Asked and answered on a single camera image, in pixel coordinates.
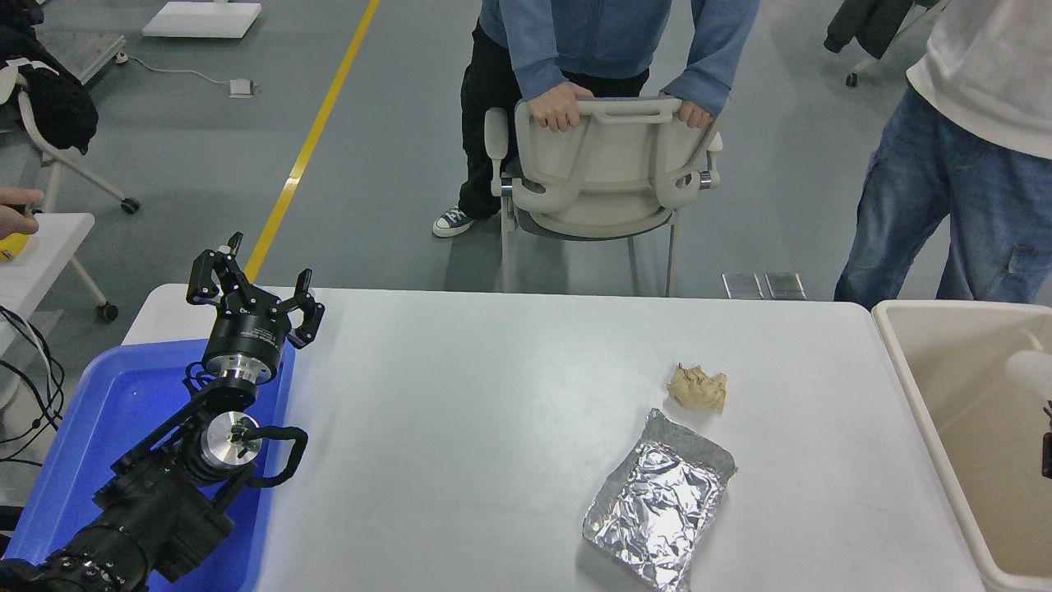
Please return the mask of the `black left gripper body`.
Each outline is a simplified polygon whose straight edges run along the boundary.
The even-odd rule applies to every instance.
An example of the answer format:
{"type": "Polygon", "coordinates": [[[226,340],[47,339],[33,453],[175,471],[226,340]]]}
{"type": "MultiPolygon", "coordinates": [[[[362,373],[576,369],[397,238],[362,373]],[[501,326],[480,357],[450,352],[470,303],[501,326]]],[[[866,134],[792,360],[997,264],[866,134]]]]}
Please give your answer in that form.
{"type": "Polygon", "coordinates": [[[277,368],[292,322],[287,315],[232,313],[218,310],[204,352],[204,367],[219,368],[220,359],[252,358],[267,368],[277,368]]]}

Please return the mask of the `person's hand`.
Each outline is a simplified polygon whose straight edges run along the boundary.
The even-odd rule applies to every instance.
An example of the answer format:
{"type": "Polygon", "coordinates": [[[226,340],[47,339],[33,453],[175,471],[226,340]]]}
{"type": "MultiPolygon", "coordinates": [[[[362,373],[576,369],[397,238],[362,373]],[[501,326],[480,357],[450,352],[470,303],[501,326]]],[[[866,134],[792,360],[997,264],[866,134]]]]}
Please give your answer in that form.
{"type": "Polygon", "coordinates": [[[43,199],[36,188],[1,187],[1,239],[11,234],[37,234],[38,220],[31,207],[43,199]]]}

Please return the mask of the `person's right hand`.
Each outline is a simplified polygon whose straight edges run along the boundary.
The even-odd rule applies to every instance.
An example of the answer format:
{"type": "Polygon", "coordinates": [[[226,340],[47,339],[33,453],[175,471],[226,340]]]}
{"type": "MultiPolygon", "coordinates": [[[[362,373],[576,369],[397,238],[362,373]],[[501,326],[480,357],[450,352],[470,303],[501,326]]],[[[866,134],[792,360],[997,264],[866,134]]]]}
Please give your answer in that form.
{"type": "Polygon", "coordinates": [[[594,94],[571,81],[557,84],[550,90],[526,101],[529,113],[542,127],[552,132],[567,132],[581,123],[579,99],[593,99],[594,94]]]}

